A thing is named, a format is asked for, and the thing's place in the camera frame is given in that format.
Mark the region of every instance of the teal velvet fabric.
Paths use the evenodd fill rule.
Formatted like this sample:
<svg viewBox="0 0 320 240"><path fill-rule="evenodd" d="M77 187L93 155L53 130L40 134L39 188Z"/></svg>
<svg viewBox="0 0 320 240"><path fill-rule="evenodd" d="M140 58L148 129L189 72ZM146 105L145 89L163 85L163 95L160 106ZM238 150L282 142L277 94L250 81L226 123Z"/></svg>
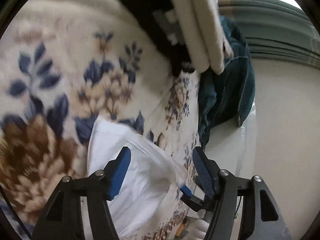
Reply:
<svg viewBox="0 0 320 240"><path fill-rule="evenodd" d="M212 69L201 74L198 95L199 137L202 148L209 141L210 129L236 116L241 126L254 99L255 79L248 43L230 19L220 17L234 57L225 59L225 70L217 75Z"/></svg>

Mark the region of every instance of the white wall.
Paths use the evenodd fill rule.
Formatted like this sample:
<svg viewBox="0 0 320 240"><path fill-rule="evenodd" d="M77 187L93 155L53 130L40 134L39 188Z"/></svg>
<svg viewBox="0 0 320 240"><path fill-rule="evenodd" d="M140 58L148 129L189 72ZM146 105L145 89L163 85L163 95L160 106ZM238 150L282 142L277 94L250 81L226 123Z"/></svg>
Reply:
<svg viewBox="0 0 320 240"><path fill-rule="evenodd" d="M320 210L320 70L253 59L258 135L254 173L267 183L292 239Z"/></svg>

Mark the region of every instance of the blue leaf pattern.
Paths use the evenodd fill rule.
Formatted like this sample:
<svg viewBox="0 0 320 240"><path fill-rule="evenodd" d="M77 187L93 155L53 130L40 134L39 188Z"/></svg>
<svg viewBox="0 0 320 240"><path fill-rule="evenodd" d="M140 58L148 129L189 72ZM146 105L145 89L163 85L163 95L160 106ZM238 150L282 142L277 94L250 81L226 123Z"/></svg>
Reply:
<svg viewBox="0 0 320 240"><path fill-rule="evenodd" d="M1 122L1 128L2 130L5 128L5 126L7 124L9 124L10 122L13 122L19 129L23 129L26 124L25 122L22 120L22 118L16 114L6 114L3 117L3 120Z"/></svg>
<svg viewBox="0 0 320 240"><path fill-rule="evenodd" d="M188 144L185 144L185 149L184 149L184 153L185 153L185 157L184 157L184 167L189 170L189 167L192 163L192 151L193 149L199 145L199 141L198 141L198 136L197 136L197 131L193 132L192 134L192 142L191 142L191 147L188 146Z"/></svg>
<svg viewBox="0 0 320 240"><path fill-rule="evenodd" d="M93 35L96 39L102 39L102 33L95 33Z"/></svg>
<svg viewBox="0 0 320 240"><path fill-rule="evenodd" d="M89 68L84 71L84 80L91 80L92 86L95 85L101 79L101 70L98 63L92 60Z"/></svg>
<svg viewBox="0 0 320 240"><path fill-rule="evenodd" d="M53 64L52 59L49 59L49 60L43 62L42 65L39 67L36 74L38 76L47 74L49 72L49 70L51 69L52 64Z"/></svg>
<svg viewBox="0 0 320 240"><path fill-rule="evenodd" d="M119 121L119 123L129 125L130 127L134 128L135 119L129 118L129 119L122 119Z"/></svg>
<svg viewBox="0 0 320 240"><path fill-rule="evenodd" d="M110 61L105 61L101 64L101 75L108 73L109 70L113 70L114 66Z"/></svg>
<svg viewBox="0 0 320 240"><path fill-rule="evenodd" d="M123 69L123 70L127 69L127 64L126 64L125 60L121 57L119 57L119 64L120 64L121 69Z"/></svg>
<svg viewBox="0 0 320 240"><path fill-rule="evenodd" d="M37 63L38 60L43 56L44 52L45 52L45 46L44 46L44 43L41 42L35 51L35 63Z"/></svg>
<svg viewBox="0 0 320 240"><path fill-rule="evenodd" d="M137 49L137 43L134 41L131 47L132 47L132 52L134 53Z"/></svg>
<svg viewBox="0 0 320 240"><path fill-rule="evenodd" d="M48 75L45 76L42 80L42 82L39 85L39 88L46 89L46 88L52 88L54 87L60 80L60 75Z"/></svg>
<svg viewBox="0 0 320 240"><path fill-rule="evenodd" d="M142 113L141 111L139 111L139 115L134 123L134 129L140 133L140 134L143 134L143 126L144 126L144 118L142 116Z"/></svg>
<svg viewBox="0 0 320 240"><path fill-rule="evenodd" d="M113 38L113 33L109 33L108 36L106 37L107 41L110 41Z"/></svg>
<svg viewBox="0 0 320 240"><path fill-rule="evenodd" d="M132 70L129 70L127 73L128 73L129 83L135 83L136 82L136 73Z"/></svg>
<svg viewBox="0 0 320 240"><path fill-rule="evenodd" d="M39 98L35 98L30 96L29 108L27 108L24 112L24 115L27 120L31 120L37 114L43 114L43 103Z"/></svg>
<svg viewBox="0 0 320 240"><path fill-rule="evenodd" d="M91 116L90 118L75 118L76 122L76 132L81 144L85 144L89 142L94 121L96 120L96 116Z"/></svg>
<svg viewBox="0 0 320 240"><path fill-rule="evenodd" d="M111 118L112 121L116 120L117 119L117 114L116 113L110 114L110 118Z"/></svg>
<svg viewBox="0 0 320 240"><path fill-rule="evenodd" d="M133 129L135 129L139 134L143 134L144 130L144 117L142 116L141 111L139 111L138 117L135 120L134 118L129 118L129 119L122 119L119 120L118 123L126 124Z"/></svg>
<svg viewBox="0 0 320 240"><path fill-rule="evenodd" d="M47 123L60 138L63 133L63 122L68 115L69 102L67 95L58 97L54 102L54 107L50 108L47 113Z"/></svg>
<svg viewBox="0 0 320 240"><path fill-rule="evenodd" d="M27 85L21 80L16 79L11 82L9 94L14 97L20 96L27 89Z"/></svg>
<svg viewBox="0 0 320 240"><path fill-rule="evenodd" d="M147 139L149 139L150 141L153 142L153 139L154 139L155 136L154 136L153 132L150 130L150 131L147 133L146 137L147 137Z"/></svg>
<svg viewBox="0 0 320 240"><path fill-rule="evenodd" d="M131 56L131 51L130 51L129 46L128 46L128 45L125 45L124 47L125 47L125 52L126 52L126 54L127 54L128 56Z"/></svg>
<svg viewBox="0 0 320 240"><path fill-rule="evenodd" d="M134 68L134 70L140 70L140 68L136 62L132 62L132 67Z"/></svg>
<svg viewBox="0 0 320 240"><path fill-rule="evenodd" d="M19 58L19 68L21 70L22 73L28 74L28 70L29 70L29 66L31 63L31 58L29 57L29 55L25 55L25 54L20 54L20 58Z"/></svg>

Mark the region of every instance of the metal screw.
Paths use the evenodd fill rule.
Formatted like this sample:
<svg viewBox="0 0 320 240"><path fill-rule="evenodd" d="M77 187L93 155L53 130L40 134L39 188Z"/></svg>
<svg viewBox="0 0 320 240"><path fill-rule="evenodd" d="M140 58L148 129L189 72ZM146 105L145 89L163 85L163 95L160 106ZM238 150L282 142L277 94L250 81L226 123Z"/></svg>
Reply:
<svg viewBox="0 0 320 240"><path fill-rule="evenodd" d="M259 176L259 175L256 175L253 177L255 181L257 182L261 182L262 181L262 178Z"/></svg>
<svg viewBox="0 0 320 240"><path fill-rule="evenodd" d="M68 182L68 181L70 181L70 179L71 179L70 176L64 176L64 177L62 178L62 182Z"/></svg>
<svg viewBox="0 0 320 240"><path fill-rule="evenodd" d="M104 174L104 170L97 170L94 174L96 176L102 176Z"/></svg>
<svg viewBox="0 0 320 240"><path fill-rule="evenodd" d="M227 171L227 170L221 170L221 171L220 171L220 174L221 174L222 176L228 176L228 175L229 175L229 171Z"/></svg>

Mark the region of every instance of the black fabric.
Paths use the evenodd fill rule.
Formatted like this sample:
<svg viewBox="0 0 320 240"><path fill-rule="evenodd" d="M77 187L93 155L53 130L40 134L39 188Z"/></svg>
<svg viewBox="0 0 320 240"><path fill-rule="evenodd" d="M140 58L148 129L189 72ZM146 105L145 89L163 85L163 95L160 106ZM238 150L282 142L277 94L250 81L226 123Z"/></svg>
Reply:
<svg viewBox="0 0 320 240"><path fill-rule="evenodd" d="M121 3L135 16L142 29L144 29L157 49L165 55L171 63L172 74L179 76L183 62L190 62L188 50L185 45L172 46L171 42L155 21L152 13L157 10L162 12L173 9L170 0L120 0Z"/></svg>

